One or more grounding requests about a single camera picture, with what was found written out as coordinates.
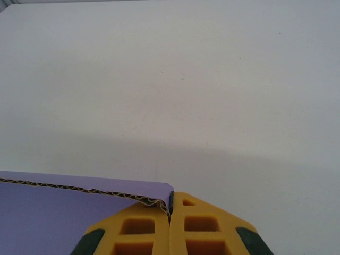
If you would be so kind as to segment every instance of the yellow plastic block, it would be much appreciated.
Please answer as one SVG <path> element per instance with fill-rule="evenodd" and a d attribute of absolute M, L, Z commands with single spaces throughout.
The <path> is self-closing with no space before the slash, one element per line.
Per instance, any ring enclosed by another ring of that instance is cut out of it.
<path fill-rule="evenodd" d="M 91 226 L 104 229 L 94 255 L 167 255 L 169 221 L 160 207 L 136 203 Z"/>
<path fill-rule="evenodd" d="M 236 228 L 248 222 L 182 192 L 174 194 L 170 255 L 249 255 Z"/>

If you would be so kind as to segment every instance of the white backdrop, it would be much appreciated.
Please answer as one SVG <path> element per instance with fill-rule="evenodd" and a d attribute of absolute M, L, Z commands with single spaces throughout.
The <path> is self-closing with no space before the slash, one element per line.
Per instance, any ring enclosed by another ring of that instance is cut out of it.
<path fill-rule="evenodd" d="M 169 182 L 338 254 L 340 3 L 12 5 L 0 168 Z"/>

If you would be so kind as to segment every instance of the corrugated cardboard edge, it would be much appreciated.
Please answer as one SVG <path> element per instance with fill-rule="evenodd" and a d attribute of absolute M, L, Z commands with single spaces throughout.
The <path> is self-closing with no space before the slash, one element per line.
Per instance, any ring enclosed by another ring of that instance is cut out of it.
<path fill-rule="evenodd" d="M 0 177 L 0 182 L 6 182 L 6 183 L 15 183 L 15 184 L 23 184 L 23 185 L 29 185 L 29 186 L 39 186 L 39 187 L 47 187 L 47 188 L 57 188 L 57 189 L 64 189 L 64 190 L 75 190 L 80 191 L 84 193 L 92 193 L 92 194 L 101 194 L 101 195 L 108 195 L 108 196 L 115 196 L 115 197 L 121 197 L 121 198 L 129 198 L 134 199 L 146 206 L 153 206 L 156 204 L 160 204 L 160 208 L 166 213 L 168 218 L 170 219 L 170 212 L 169 209 L 166 206 L 166 203 L 162 199 L 155 199 L 155 198 L 149 198 L 142 195 L 133 195 L 133 194 L 127 194 L 127 193 L 120 193 L 115 191 L 101 191 L 97 189 L 84 189 L 77 186 L 69 186 L 69 185 L 62 185 L 62 184 L 51 184 L 51 183 L 43 183 L 43 182 L 32 182 L 32 181 L 23 181 L 23 180 L 14 180 L 9 178 L 2 178 Z"/>

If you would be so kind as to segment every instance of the purple cardboard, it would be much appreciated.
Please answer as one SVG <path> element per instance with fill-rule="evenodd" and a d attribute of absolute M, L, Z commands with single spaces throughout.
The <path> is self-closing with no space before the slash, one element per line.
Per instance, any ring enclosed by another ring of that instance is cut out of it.
<path fill-rule="evenodd" d="M 167 199 L 166 183 L 0 171 L 0 178 Z M 0 254 L 70 254 L 86 229 L 136 200 L 77 190 L 0 182 Z"/>

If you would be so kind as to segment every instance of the yellow plastic object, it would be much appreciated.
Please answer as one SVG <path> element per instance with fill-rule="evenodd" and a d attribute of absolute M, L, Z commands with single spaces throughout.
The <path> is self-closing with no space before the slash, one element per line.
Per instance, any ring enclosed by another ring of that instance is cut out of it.
<path fill-rule="evenodd" d="M 104 229 L 93 255 L 167 255 L 169 221 L 160 207 L 136 203 L 91 226 Z"/>
<path fill-rule="evenodd" d="M 170 255 L 249 255 L 237 227 L 257 233 L 248 222 L 182 192 L 175 192 Z"/>

